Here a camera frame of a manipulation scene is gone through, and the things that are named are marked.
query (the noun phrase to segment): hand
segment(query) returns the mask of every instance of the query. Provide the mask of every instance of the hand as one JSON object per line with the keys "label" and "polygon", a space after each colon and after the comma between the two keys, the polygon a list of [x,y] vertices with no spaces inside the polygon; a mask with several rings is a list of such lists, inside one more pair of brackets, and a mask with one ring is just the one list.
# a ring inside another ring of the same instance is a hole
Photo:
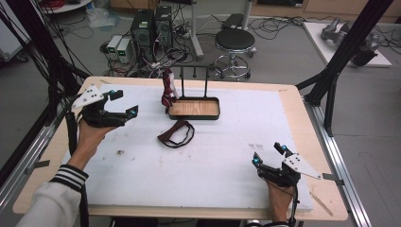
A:
{"label": "hand", "polygon": [[271,220],[287,222],[287,210],[292,201],[293,187],[279,187],[268,182]]}
{"label": "hand", "polygon": [[85,120],[80,119],[77,148],[67,164],[83,170],[96,154],[97,146],[104,139],[106,133],[114,129],[115,127],[94,128],[89,126]]}

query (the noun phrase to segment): power supply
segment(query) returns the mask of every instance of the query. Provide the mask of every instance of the power supply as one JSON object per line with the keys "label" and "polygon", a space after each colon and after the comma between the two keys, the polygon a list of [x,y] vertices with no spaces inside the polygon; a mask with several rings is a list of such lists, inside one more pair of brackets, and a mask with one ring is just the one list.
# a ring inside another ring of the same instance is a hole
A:
{"label": "power supply", "polygon": [[120,41],[123,37],[120,35],[114,35],[110,40],[109,44],[107,44],[107,52],[109,52],[108,57],[111,60],[118,60],[117,47],[120,44]]}
{"label": "power supply", "polygon": [[121,63],[129,63],[133,56],[131,38],[121,39],[120,45],[117,47],[118,59]]}

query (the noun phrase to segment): wooden tray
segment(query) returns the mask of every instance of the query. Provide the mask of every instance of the wooden tray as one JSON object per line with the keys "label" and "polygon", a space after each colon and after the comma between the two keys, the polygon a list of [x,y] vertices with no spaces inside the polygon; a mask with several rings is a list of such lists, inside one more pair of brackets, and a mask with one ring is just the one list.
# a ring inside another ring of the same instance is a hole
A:
{"label": "wooden tray", "polygon": [[168,109],[170,119],[217,120],[220,107],[216,97],[180,97]]}

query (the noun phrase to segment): white foam board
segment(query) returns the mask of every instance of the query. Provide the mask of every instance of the white foam board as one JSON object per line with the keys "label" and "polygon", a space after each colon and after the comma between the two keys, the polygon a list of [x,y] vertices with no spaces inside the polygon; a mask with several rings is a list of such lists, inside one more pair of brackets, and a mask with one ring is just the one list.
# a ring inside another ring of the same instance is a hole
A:
{"label": "white foam board", "polygon": [[[266,208],[268,188],[257,176],[253,153],[258,152],[266,165],[279,167],[284,157],[274,142],[297,152],[276,92],[209,89],[208,95],[219,99],[220,118],[190,121],[193,140],[173,149],[157,139],[175,123],[161,104],[163,87],[105,84],[100,88],[103,93],[110,90],[123,90],[124,96],[108,101],[107,111],[124,112],[139,105],[139,112],[125,127],[106,135],[86,167],[90,204]],[[185,89],[185,95],[203,92]],[[174,136],[173,140],[181,140],[181,135]],[[298,209],[313,209],[305,176],[298,186]]]}

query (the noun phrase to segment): gray floor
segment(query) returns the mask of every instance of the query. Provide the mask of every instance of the gray floor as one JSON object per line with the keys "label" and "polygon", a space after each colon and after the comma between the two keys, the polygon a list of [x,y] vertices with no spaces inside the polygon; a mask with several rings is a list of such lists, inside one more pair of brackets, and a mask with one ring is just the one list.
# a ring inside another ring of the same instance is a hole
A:
{"label": "gray floor", "polygon": [[[64,23],[84,17],[81,11],[61,17]],[[215,21],[213,17],[199,19],[200,27]],[[130,29],[131,20],[118,20],[118,26],[108,29],[86,25],[88,20],[72,25],[74,34],[65,38],[70,48],[94,75],[108,69],[99,47],[113,34]],[[219,27],[210,23],[208,27]],[[383,30],[401,27],[382,26]],[[203,32],[215,32],[208,29]],[[265,37],[271,34],[262,33]],[[298,27],[286,27],[271,41],[255,35],[257,53],[247,58],[252,68],[250,79],[242,82],[297,84],[321,72],[325,63],[306,32]],[[213,37],[199,36],[204,51],[201,61],[209,64],[221,54],[213,47]],[[60,41],[56,40],[62,53]],[[392,63],[390,68],[346,67],[340,75],[333,119],[333,133],[347,164],[357,192],[373,226],[397,226],[401,222],[401,58],[389,48],[381,53]],[[0,69],[0,145],[2,166],[22,137],[42,112],[46,104],[46,84],[32,62],[11,62]],[[305,95],[310,91],[301,91]],[[11,201],[0,214],[1,226],[14,226],[20,218],[11,211]],[[108,226],[108,218],[92,217],[92,226]],[[170,226],[195,226],[195,221]],[[352,218],[342,222],[307,221],[305,226],[355,226]]]}

